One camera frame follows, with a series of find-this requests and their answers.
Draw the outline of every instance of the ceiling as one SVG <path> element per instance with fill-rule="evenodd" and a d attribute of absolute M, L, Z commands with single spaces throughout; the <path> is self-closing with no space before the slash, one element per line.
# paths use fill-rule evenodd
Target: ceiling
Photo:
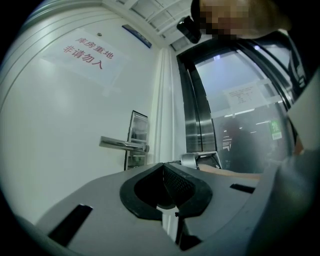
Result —
<path fill-rule="evenodd" d="M 190 15 L 192 0 L 113 0 L 139 15 L 167 45 L 179 52 L 191 44 L 177 30 L 182 17 Z"/>

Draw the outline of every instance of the metal door frame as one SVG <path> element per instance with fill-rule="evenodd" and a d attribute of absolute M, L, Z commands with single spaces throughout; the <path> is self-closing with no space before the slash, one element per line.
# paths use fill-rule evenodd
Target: metal door frame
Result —
<path fill-rule="evenodd" d="M 242 51 L 271 80 L 276 91 L 282 98 L 285 110 L 288 111 L 291 108 L 294 100 L 289 96 L 287 91 L 287 89 L 291 87 L 289 82 L 263 54 L 255 50 L 253 47 L 253 45 L 259 45 L 260 47 L 263 47 L 264 45 L 269 45 L 270 43 L 280 45 L 281 47 L 285 47 L 290 50 L 289 39 L 281 32 L 275 32 L 258 40 L 241 39 L 226 41 L 211 39 L 198 44 L 177 56 L 184 101 L 187 153 L 194 152 L 194 149 L 188 144 L 190 138 L 192 137 L 200 138 L 198 139 L 198 148 L 202 149 L 202 151 L 217 150 L 215 126 L 212 122 L 207 95 L 205 93 L 199 73 L 195 67 L 196 64 L 211 59 L 216 55 L 222 55 L 237 50 Z M 279 60 L 274 55 L 272 55 L 268 50 L 265 50 L 265 52 L 279 64 Z M 279 65 L 286 73 L 288 73 L 288 68 L 286 68 L 282 63 Z M 188 90 L 193 94 L 193 101 L 185 98 Z M 190 120 L 187 118 L 189 111 L 192 108 L 191 106 L 193 106 L 195 116 L 198 117 L 197 119 L 194 119 L 196 123 L 193 124 L 193 126 L 199 127 L 199 129 L 196 130 L 197 134 L 190 133 L 189 129 L 187 129 L 187 123 L 189 126 L 192 125 L 190 124 Z M 295 144 L 297 137 L 296 130 L 291 123 L 288 128 L 289 133 L 292 135 L 293 144 Z"/>

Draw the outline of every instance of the metal door handle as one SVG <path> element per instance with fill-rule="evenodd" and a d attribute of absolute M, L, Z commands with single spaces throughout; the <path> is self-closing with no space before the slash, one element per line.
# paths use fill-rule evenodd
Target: metal door handle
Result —
<path fill-rule="evenodd" d="M 100 147 L 111 148 L 116 150 L 126 150 L 126 151 L 135 151 L 135 152 L 149 152 L 149 146 L 134 142 L 123 141 L 115 138 L 103 137 L 101 136 Z"/>

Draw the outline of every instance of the sign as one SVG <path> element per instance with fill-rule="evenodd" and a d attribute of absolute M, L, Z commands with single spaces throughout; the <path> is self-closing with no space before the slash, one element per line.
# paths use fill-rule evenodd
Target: sign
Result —
<path fill-rule="evenodd" d="M 271 131 L 271 135 L 272 135 L 272 139 L 275 140 L 279 140 L 282 138 L 282 133 L 281 133 L 281 129 L 280 129 L 280 125 L 278 120 L 272 120 L 270 123 L 270 131 Z"/>
<path fill-rule="evenodd" d="M 236 86 L 223 92 L 233 114 L 268 104 L 256 83 Z"/>
<path fill-rule="evenodd" d="M 53 43 L 42 59 L 112 87 L 128 58 L 97 36 L 77 29 Z"/>
<path fill-rule="evenodd" d="M 138 38 L 142 43 L 144 43 L 148 48 L 151 48 L 152 44 L 138 31 L 136 31 L 132 26 L 130 25 L 123 25 L 122 26 L 125 30 L 129 31 L 132 35 L 134 35 L 136 38 Z"/>

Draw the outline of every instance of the white paper sign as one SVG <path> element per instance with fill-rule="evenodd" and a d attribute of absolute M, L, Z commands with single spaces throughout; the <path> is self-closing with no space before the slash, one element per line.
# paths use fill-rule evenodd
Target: white paper sign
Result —
<path fill-rule="evenodd" d="M 42 58 L 111 89 L 128 58 L 105 41 L 77 29 L 53 43 Z"/>
<path fill-rule="evenodd" d="M 233 114 L 268 104 L 255 83 L 236 86 L 223 92 Z"/>

